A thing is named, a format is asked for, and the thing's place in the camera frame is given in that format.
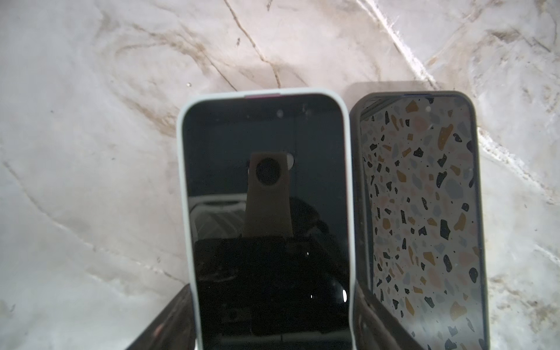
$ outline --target marble surface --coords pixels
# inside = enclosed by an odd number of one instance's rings
[[[179,108],[296,86],[350,107],[375,90],[473,99],[492,345],[551,348],[559,11],[541,0],[1,2],[0,349],[124,348],[189,279]]]

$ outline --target crack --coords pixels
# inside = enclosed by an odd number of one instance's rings
[[[304,80],[302,77],[300,77],[299,74],[297,74],[297,73],[294,72],[294,71],[292,71],[292,74],[293,74],[296,78],[298,78],[299,81],[301,81],[302,83],[304,83],[305,86],[309,86],[309,84],[307,84],[307,83],[305,82],[305,80]]]
[[[535,40],[535,43],[537,45],[539,45],[540,47],[542,47],[543,49],[545,49],[548,53],[552,52],[549,48],[547,48],[543,43],[541,43],[539,40],[537,40],[536,38],[533,38],[533,40]]]
[[[276,69],[276,67],[274,66],[274,64],[271,61],[267,60],[264,57],[263,53],[259,50],[259,48],[257,47],[253,38],[251,38],[249,33],[245,30],[245,28],[243,28],[241,23],[239,23],[239,19],[237,18],[237,15],[235,14],[234,9],[231,8],[230,3],[227,0],[223,0],[223,1],[225,2],[227,8],[230,9],[231,16],[234,18],[234,21],[237,24],[238,28],[243,32],[243,34],[245,34],[247,39],[249,39],[249,41],[251,42],[251,45],[255,49],[255,52],[257,53],[257,55],[259,55],[260,60],[263,61],[264,63],[268,63],[270,65],[270,67],[272,68],[272,72],[274,73],[274,78],[276,78],[276,85],[278,86],[278,88],[281,88],[282,84],[280,83],[280,77],[278,76],[278,70]]]
[[[210,62],[210,64],[212,65],[212,67],[214,67],[214,69],[218,72],[218,74],[220,74],[220,76],[231,86],[231,88],[232,88],[234,91],[237,91],[237,89],[236,89],[235,86],[231,83],[231,81],[229,81],[229,79],[226,78],[225,75],[223,75],[222,71],[220,71],[220,70],[218,69],[218,67],[216,67],[216,65],[214,64],[214,62],[212,62],[212,60],[210,59],[210,57],[208,57],[208,55],[206,54],[206,52],[203,53],[203,55],[204,55],[204,57],[206,57],[206,59]]]
[[[29,194],[29,192],[27,192],[25,186],[23,185],[20,177],[18,176],[18,174],[13,170],[13,168],[10,166],[10,164],[7,161],[2,161],[2,165],[8,170],[8,172],[12,175],[12,177],[16,180],[16,184],[17,186],[21,189],[21,191],[24,193],[25,197],[27,197],[27,199],[29,199],[29,201],[33,204],[33,206],[43,215],[45,216],[50,222],[52,222],[55,226],[57,226],[59,229],[65,231],[65,232],[70,232],[74,237],[76,237],[81,243],[83,243],[86,247],[90,248],[91,250],[93,250],[94,252],[100,251],[106,254],[110,254],[113,256],[117,256],[119,258],[128,260],[144,269],[148,269],[151,270],[154,273],[157,274],[161,274],[164,275],[174,281],[177,282],[181,282],[182,284],[186,284],[186,281],[183,281],[180,278],[177,278],[173,275],[171,275],[170,273],[168,273],[165,270],[162,269],[158,269],[156,267],[150,266],[148,264],[142,263],[139,260],[136,260],[134,258],[131,258],[129,256],[123,255],[121,253],[118,253],[116,251],[112,251],[110,249],[104,248],[104,247],[98,247],[93,243],[90,243],[86,240],[84,240],[82,237],[78,236],[73,230],[71,230],[68,226],[64,225],[63,223],[61,223],[60,221],[58,221],[57,219],[53,218],[45,209],[43,209],[43,207],[39,204],[39,202],[37,202],[37,200],[35,198],[33,198],[33,196],[31,196]]]

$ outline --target terrazzo wallpaper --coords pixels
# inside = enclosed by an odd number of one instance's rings
[[[370,290],[425,349],[486,349],[468,102],[404,98],[360,127]]]

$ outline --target phone screen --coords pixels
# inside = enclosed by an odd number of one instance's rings
[[[336,101],[202,101],[182,133],[204,349],[350,348]]]

